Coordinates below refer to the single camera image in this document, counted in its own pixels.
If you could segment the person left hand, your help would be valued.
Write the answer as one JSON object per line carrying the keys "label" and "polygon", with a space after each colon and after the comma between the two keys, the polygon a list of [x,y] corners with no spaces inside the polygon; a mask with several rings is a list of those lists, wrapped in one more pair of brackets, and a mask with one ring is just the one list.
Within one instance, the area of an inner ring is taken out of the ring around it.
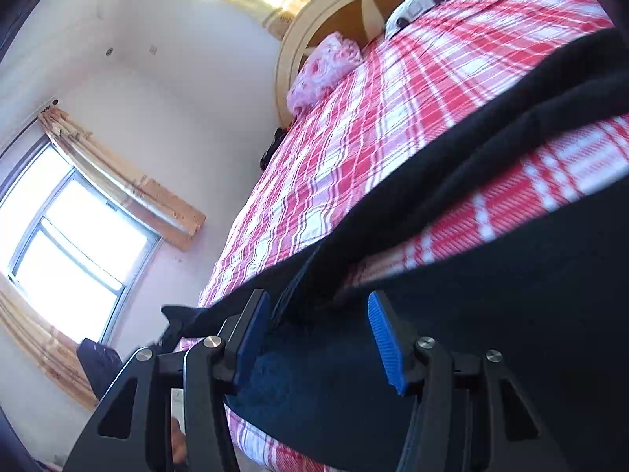
{"label": "person left hand", "polygon": [[187,440],[186,435],[181,430],[179,421],[171,418],[171,449],[172,459],[175,465],[184,463],[188,457]]}

